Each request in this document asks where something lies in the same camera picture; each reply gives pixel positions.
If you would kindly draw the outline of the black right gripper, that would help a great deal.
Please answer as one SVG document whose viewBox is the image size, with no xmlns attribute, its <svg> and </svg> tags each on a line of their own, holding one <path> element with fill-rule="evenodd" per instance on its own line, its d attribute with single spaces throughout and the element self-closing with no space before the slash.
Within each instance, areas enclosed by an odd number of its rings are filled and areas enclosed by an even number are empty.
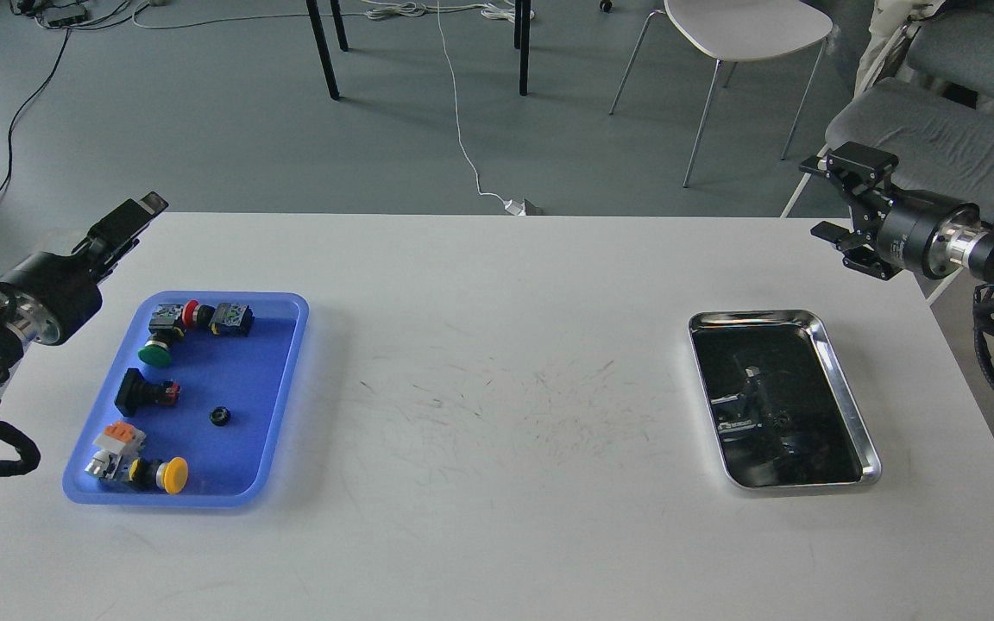
<svg viewBox="0 0 994 621">
<path fill-rule="evenodd" d="M 960 267 L 982 278 L 994 255 L 994 233 L 978 205 L 942 194 L 900 194 L 892 180 L 896 165 L 894 154 L 864 144 L 800 162 L 802 173 L 831 182 L 851 210 L 851 229 L 821 221 L 811 235 L 832 244 L 845 267 L 875 279 L 902 270 L 943 279 Z M 877 251 L 864 235 L 877 235 Z"/>
</svg>

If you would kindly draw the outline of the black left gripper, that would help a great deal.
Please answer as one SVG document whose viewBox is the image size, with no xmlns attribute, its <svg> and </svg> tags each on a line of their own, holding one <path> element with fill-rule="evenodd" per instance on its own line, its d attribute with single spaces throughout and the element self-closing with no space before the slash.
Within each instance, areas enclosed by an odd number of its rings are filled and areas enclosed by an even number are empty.
<svg viewBox="0 0 994 621">
<path fill-rule="evenodd" d="M 1 276 L 27 299 L 39 305 L 45 327 L 38 342 L 59 346 L 78 333 L 99 311 L 98 283 L 139 244 L 139 235 L 168 209 L 157 192 L 141 200 L 126 200 L 88 229 L 72 255 L 36 252 Z"/>
</svg>

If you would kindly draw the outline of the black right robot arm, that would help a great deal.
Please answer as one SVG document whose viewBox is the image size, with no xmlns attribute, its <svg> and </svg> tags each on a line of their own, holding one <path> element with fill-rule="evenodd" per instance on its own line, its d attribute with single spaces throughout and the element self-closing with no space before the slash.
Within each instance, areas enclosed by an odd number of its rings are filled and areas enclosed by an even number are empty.
<svg viewBox="0 0 994 621">
<path fill-rule="evenodd" d="M 818 223 L 812 235 L 831 243 L 845 267 L 888 280 L 902 270 L 944 279 L 966 270 L 978 280 L 972 302 L 973 348 L 994 391 L 987 341 L 994 338 L 994 221 L 981 209 L 943 194 L 908 190 L 892 180 L 894 154 L 848 142 L 801 162 L 801 172 L 835 187 L 851 211 L 852 227 Z"/>
</svg>

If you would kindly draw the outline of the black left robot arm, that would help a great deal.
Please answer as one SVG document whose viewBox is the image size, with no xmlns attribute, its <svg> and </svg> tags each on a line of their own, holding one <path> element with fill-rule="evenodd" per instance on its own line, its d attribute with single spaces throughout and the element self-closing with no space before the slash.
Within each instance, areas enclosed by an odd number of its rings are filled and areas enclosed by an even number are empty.
<svg viewBox="0 0 994 621">
<path fill-rule="evenodd" d="M 100 283 L 166 209 L 168 202 L 155 192 L 130 199 L 88 229 L 70 253 L 33 253 L 0 278 L 0 389 L 31 343 L 62 345 L 98 314 Z M 1 418 L 0 441 L 16 450 L 14 460 L 0 459 L 0 477 L 39 467 L 35 442 Z"/>
</svg>

